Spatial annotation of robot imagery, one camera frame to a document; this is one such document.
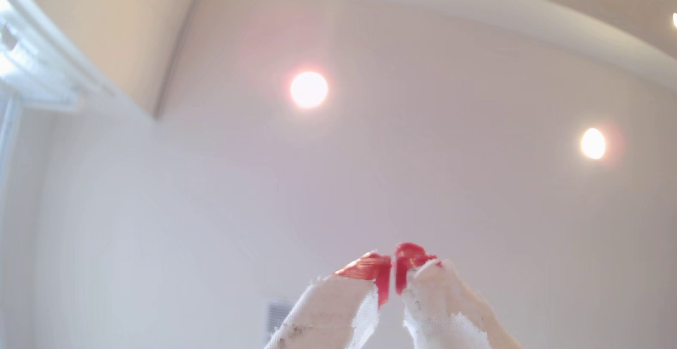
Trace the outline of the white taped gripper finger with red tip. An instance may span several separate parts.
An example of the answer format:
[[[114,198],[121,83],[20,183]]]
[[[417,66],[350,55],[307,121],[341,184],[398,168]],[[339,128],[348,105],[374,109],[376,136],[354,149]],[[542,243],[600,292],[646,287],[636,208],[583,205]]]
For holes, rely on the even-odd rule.
[[[522,348],[453,263],[419,245],[396,247],[395,290],[415,348]]]
[[[265,348],[363,348],[389,299],[392,258],[369,252],[313,281]]]

